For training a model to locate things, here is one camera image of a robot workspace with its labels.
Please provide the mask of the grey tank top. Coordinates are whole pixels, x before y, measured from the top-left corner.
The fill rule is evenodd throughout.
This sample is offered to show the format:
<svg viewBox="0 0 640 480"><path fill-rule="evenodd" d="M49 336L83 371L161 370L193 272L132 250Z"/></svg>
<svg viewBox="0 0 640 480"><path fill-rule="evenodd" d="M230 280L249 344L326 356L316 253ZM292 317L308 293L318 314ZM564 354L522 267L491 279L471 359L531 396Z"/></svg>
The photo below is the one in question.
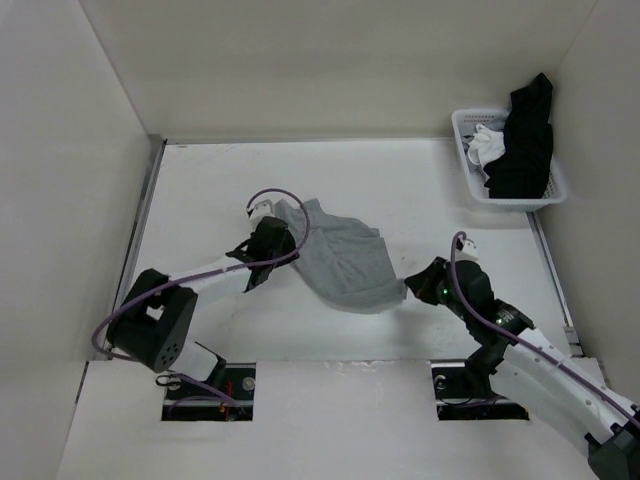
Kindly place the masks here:
<svg viewBox="0 0 640 480"><path fill-rule="evenodd" d="M281 200L275 216L296 242L308 239L293 268L308 287L334 308L377 313L404 301L407 288L396 276L380 231L362 221L326 213L311 199L295 208Z"/></svg>

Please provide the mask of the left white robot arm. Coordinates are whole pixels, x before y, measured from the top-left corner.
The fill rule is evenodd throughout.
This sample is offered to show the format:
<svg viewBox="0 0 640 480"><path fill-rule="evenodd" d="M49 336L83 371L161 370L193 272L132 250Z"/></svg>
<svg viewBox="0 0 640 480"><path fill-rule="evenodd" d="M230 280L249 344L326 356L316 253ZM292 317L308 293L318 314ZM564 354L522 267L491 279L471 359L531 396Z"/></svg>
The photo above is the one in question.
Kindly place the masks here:
<svg viewBox="0 0 640 480"><path fill-rule="evenodd" d="M112 320L106 330L111 346L155 373L190 377L190 386L206 399L224 387L226 361L190 334L200 307L254 290L271 272L296 260L296 241L285 221L265 216L250 237L215 262L186 274L147 269L137 277L125 301L145 298Z"/></svg>

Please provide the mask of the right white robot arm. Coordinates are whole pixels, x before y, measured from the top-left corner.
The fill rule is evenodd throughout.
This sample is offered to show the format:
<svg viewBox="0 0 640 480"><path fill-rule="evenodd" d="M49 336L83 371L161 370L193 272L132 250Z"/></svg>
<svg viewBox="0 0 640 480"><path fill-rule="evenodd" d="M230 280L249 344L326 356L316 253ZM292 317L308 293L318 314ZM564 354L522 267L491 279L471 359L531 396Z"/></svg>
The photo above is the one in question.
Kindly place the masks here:
<svg viewBox="0 0 640 480"><path fill-rule="evenodd" d="M461 319L479 344L463 373L471 393L491 392L527 409L584 455L597 478L638 478L638 404L579 368L498 299L477 263L437 257L404 283L417 300Z"/></svg>

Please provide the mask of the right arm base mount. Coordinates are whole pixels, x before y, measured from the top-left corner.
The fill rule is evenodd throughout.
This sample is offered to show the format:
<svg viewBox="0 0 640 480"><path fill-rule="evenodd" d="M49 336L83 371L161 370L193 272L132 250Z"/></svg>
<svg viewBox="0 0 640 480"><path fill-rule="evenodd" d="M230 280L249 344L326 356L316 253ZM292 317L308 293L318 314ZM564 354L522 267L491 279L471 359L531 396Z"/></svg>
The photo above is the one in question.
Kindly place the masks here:
<svg viewBox="0 0 640 480"><path fill-rule="evenodd" d="M494 393L486 380L476 382L463 361L431 364L436 414L441 421L528 421L528 411Z"/></svg>

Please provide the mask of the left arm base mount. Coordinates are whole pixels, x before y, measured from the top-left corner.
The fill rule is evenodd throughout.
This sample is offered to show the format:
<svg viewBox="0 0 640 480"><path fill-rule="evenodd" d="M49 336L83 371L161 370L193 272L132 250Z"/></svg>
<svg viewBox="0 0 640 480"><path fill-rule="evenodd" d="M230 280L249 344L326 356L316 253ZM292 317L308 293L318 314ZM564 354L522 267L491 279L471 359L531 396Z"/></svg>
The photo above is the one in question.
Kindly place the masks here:
<svg viewBox="0 0 640 480"><path fill-rule="evenodd" d="M161 420L169 422L243 422L253 419L257 368L255 363L230 363L213 374L204 387L175 374L160 374L164 389Z"/></svg>

